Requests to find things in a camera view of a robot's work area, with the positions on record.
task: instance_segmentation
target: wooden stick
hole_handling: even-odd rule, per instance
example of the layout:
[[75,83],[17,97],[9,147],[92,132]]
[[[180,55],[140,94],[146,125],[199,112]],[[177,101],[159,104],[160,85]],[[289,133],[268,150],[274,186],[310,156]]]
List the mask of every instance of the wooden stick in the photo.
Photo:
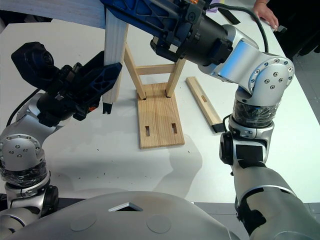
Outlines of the wooden stick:
[[179,59],[175,64],[174,71],[170,74],[169,81],[165,88],[166,96],[168,98],[171,98],[172,95],[174,94],[175,88],[177,86],[182,69],[184,68],[185,62],[186,62],[186,59],[184,58]]
[[216,133],[224,132],[224,125],[221,121],[221,118],[217,114],[215,108],[212,106],[209,98],[207,97],[206,93],[200,86],[199,82],[197,81],[196,77],[189,76],[186,78],[186,83],[188,84],[196,102],[200,106],[206,120],[213,128]]
[[[116,18],[109,10],[106,10],[104,65],[123,62],[127,33],[128,24]],[[117,100],[119,95],[120,81],[121,74],[119,74],[113,88],[102,96],[103,113],[111,113],[112,104]]]
[[131,51],[130,51],[129,46],[127,44],[125,45],[125,51],[124,51],[124,63],[129,71],[129,74],[132,78],[133,84],[136,88],[136,91],[138,92],[139,98],[141,100],[146,99],[145,88],[144,88],[144,86],[141,82],[141,79],[137,73],[134,58],[132,57]]
[[105,28],[104,5],[99,0],[0,0],[0,9]]
[[138,75],[150,74],[170,74],[175,70],[175,64],[160,64],[160,65],[147,65],[137,66],[135,68]]

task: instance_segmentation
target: wooden stool leg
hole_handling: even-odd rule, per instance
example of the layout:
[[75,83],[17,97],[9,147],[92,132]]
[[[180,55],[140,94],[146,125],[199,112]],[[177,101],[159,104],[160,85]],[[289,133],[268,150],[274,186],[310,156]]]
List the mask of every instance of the wooden stool leg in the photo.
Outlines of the wooden stool leg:
[[[128,24],[116,18],[111,12],[105,13],[104,65],[122,63],[125,53]],[[121,73],[112,89],[102,96],[103,113],[111,113],[112,103],[119,95]]]
[[144,86],[141,82],[141,79],[137,73],[134,58],[132,57],[129,46],[127,44],[125,45],[125,51],[124,51],[124,63],[129,71],[129,74],[132,78],[133,84],[136,88],[136,91],[138,92],[139,98],[141,100],[146,99],[145,88],[144,88]]
[[186,59],[179,59],[175,64],[174,71],[170,74],[169,81],[165,88],[165,93],[168,98],[171,98],[175,92],[175,88],[177,86],[182,69],[184,68],[185,62]]

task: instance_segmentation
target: wooden stool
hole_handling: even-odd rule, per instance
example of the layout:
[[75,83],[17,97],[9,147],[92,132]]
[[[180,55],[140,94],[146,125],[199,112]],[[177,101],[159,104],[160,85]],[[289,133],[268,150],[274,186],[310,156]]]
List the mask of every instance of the wooden stool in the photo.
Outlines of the wooden stool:
[[[136,66],[128,45],[124,63],[137,91],[140,148],[183,145],[184,135],[179,118],[175,88],[185,59],[174,64]],[[171,73],[168,82],[143,85],[140,75]]]

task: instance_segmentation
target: black cable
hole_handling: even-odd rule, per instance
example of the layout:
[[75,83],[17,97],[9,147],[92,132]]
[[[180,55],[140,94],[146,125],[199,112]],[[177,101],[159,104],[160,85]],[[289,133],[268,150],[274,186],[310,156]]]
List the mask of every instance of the black cable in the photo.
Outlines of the black cable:
[[227,132],[227,127],[226,127],[226,119],[229,118],[231,116],[231,114],[225,116],[222,120],[222,123],[223,123],[223,127],[224,127],[224,131]]
[[12,119],[14,118],[14,116],[16,115],[16,113],[23,107],[23,105],[25,105],[34,95],[37,94],[37,92],[39,92],[41,89],[37,88],[33,93],[31,93],[25,100],[23,100],[19,106],[16,107],[16,109],[12,112],[12,114],[10,115],[8,122],[6,123],[6,126],[8,127],[11,122]]
[[241,11],[241,12],[245,12],[245,13],[249,14],[253,18],[253,20],[256,22],[256,24],[258,25],[258,28],[259,28],[259,30],[261,32],[261,35],[262,35],[262,38],[263,38],[263,43],[264,43],[264,51],[266,53],[269,52],[269,45],[268,45],[268,40],[267,40],[267,36],[266,36],[265,30],[262,27],[262,24],[261,24],[259,18],[257,17],[257,15],[255,15],[252,11],[250,11],[248,8],[245,8],[245,7],[229,6],[229,5],[225,5],[225,4],[222,4],[222,3],[210,4],[209,9],[213,9],[213,8]]

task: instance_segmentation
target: rectangular slot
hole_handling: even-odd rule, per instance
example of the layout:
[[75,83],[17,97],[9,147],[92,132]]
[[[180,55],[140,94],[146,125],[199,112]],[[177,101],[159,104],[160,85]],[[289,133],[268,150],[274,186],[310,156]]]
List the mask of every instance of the rectangular slot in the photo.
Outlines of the rectangular slot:
[[175,123],[171,123],[171,131],[173,134],[177,134],[177,126]]
[[143,209],[132,202],[126,202],[124,204],[115,206],[108,210],[109,212],[142,212]]
[[150,137],[150,128],[149,126],[145,126],[145,133],[147,137]]
[[201,98],[202,98],[202,100],[203,100],[205,103],[207,102],[207,99],[206,99],[205,96],[201,95]]

